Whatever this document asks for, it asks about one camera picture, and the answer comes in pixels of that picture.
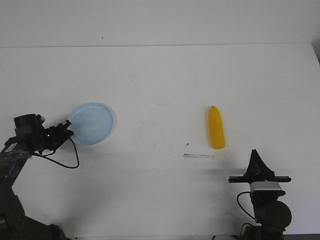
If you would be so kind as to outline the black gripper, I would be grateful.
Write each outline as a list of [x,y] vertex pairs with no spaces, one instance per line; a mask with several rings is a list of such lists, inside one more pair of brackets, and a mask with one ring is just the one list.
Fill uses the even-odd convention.
[[66,120],[65,123],[59,123],[57,126],[49,127],[41,133],[33,135],[30,138],[29,148],[33,152],[56,151],[74,135],[73,131],[67,130],[71,124],[69,120]]
[[[254,177],[256,170],[259,177]],[[289,183],[292,179],[289,176],[275,176],[275,172],[267,167],[256,149],[251,151],[249,164],[245,174],[243,176],[230,176],[228,178],[229,183],[253,183],[265,181]]]

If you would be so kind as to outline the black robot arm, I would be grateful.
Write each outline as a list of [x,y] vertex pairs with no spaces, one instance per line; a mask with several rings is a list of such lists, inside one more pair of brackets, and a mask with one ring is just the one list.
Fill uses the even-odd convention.
[[2,240],[65,240],[63,230],[55,224],[44,224],[26,216],[13,185],[27,160],[49,159],[44,151],[54,154],[74,132],[69,120],[44,128],[44,117],[26,114],[15,117],[15,136],[9,138],[0,152],[0,238]]
[[[277,176],[267,167],[258,151],[253,149],[249,164],[242,176],[230,176],[229,183],[248,183],[250,190],[240,192],[236,202],[240,209],[256,223],[243,223],[237,240],[283,240],[292,222],[290,208],[278,198],[286,194],[281,183],[289,183],[289,176]],[[248,194],[253,208],[250,214],[240,203],[240,196]]]

